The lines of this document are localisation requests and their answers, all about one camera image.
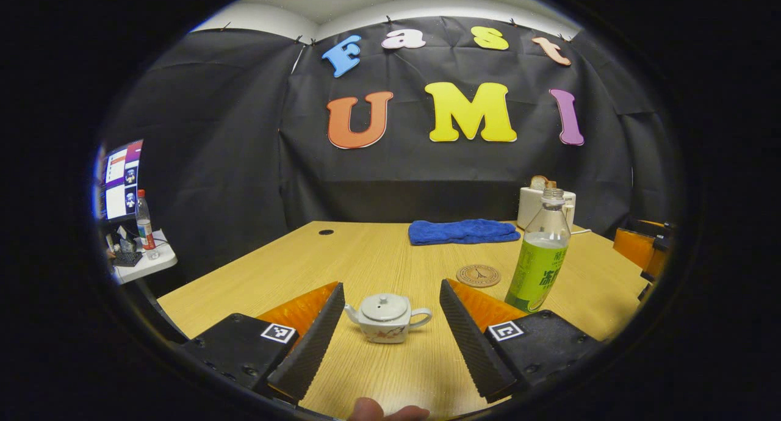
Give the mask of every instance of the small white table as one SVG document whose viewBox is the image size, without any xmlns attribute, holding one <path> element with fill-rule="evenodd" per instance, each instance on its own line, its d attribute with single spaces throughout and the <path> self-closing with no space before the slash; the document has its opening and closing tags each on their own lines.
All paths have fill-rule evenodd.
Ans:
<svg viewBox="0 0 781 421">
<path fill-rule="evenodd" d="M 156 246 L 160 256 L 157 257 L 157 259 L 148 259 L 146 251 L 142 248 L 142 244 L 140 244 L 140 238 L 136 238 L 136 248 L 142 249 L 142 258 L 138 263 L 136 263 L 134 267 L 115 266 L 114 278 L 117 280 L 117 282 L 120 284 L 126 284 L 127 282 L 134 281 L 140 277 L 144 277 L 155 272 L 159 272 L 164 268 L 176 265 L 178 260 L 176 259 L 176 254 L 173 253 L 173 248 L 171 248 L 170 244 L 162 242 L 167 241 L 165 235 L 162 233 L 162 230 L 156 230 L 152 232 L 151 235 L 154 238 L 154 245 Z"/>
</svg>

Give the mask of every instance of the water bottle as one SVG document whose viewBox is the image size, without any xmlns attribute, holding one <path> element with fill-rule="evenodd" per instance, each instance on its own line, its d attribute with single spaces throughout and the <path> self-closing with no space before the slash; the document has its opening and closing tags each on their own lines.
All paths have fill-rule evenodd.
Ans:
<svg viewBox="0 0 781 421">
<path fill-rule="evenodd" d="M 524 242 L 505 302 L 524 312 L 537 312 L 547 298 L 569 246 L 564 190 L 546 188 L 542 207 L 524 232 Z"/>
<path fill-rule="evenodd" d="M 145 191 L 139 189 L 139 194 L 137 194 L 139 200 L 136 203 L 136 224 L 139 226 L 139 237 L 142 238 L 142 246 L 146 251 L 148 259 L 157 259 L 160 254 L 157 249 L 154 248 L 154 238 L 151 235 L 149 205 L 146 202 L 145 196 Z"/>
</svg>

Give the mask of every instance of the table surface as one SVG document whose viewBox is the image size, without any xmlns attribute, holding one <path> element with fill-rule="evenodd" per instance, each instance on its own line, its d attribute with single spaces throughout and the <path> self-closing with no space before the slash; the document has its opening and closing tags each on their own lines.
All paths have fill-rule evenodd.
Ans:
<svg viewBox="0 0 781 421">
<path fill-rule="evenodd" d="M 136 238 L 136 249 L 142 252 L 142 258 L 133 267 L 115 266 L 114 277 L 117 282 L 125 284 L 176 265 L 178 260 L 176 259 L 176 254 L 173 253 L 173 248 L 171 248 L 168 242 L 162 242 L 167 241 L 162 230 L 154 230 L 151 235 L 154 237 L 154 248 L 158 250 L 160 256 L 155 259 L 148 259 L 146 251 L 140 245 L 140 238 Z"/>
<path fill-rule="evenodd" d="M 442 314 L 441 280 L 455 279 L 465 265 L 490 265 L 502 280 L 480 290 L 504 300 L 522 241 L 412 246 L 408 226 L 313 221 L 168 293 L 159 303 L 192 338 L 230 313 L 259 315 L 335 280 L 344 283 L 346 302 L 353 307 L 375 293 L 401 294 L 414 308 L 431 309 L 431 321 L 411 330 L 402 344 L 375 344 L 342 313 L 320 370 L 299 404 L 341 419 L 359 397 L 376 399 L 385 413 L 418 405 L 429 409 L 432 419 L 488 407 Z M 334 234 L 318 234 L 323 229 Z M 646 284 L 640 272 L 613 250 L 613 241 L 591 232 L 573 235 L 542 308 L 605 340 L 636 311 L 637 295 Z"/>
</svg>

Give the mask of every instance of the finger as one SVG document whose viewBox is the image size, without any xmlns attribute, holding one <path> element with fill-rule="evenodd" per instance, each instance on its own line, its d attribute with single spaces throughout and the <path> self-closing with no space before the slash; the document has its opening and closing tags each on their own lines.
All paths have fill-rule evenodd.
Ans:
<svg viewBox="0 0 781 421">
<path fill-rule="evenodd" d="M 423 421 L 428 418 L 431 412 L 427 409 L 421 409 L 416 405 L 402 407 L 398 412 L 386 416 L 383 421 Z"/>
<path fill-rule="evenodd" d="M 383 408 L 377 401 L 371 398 L 359 398 L 355 400 L 355 407 L 352 409 L 352 415 L 347 421 L 382 421 Z"/>
</svg>

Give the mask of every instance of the computer monitor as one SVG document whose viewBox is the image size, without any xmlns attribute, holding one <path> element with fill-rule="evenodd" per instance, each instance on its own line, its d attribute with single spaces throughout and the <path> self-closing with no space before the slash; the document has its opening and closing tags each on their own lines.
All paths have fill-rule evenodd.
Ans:
<svg viewBox="0 0 781 421">
<path fill-rule="evenodd" d="M 106 154 L 100 217 L 108 223 L 122 223 L 135 218 L 143 143 L 144 140 L 135 140 Z"/>
</svg>

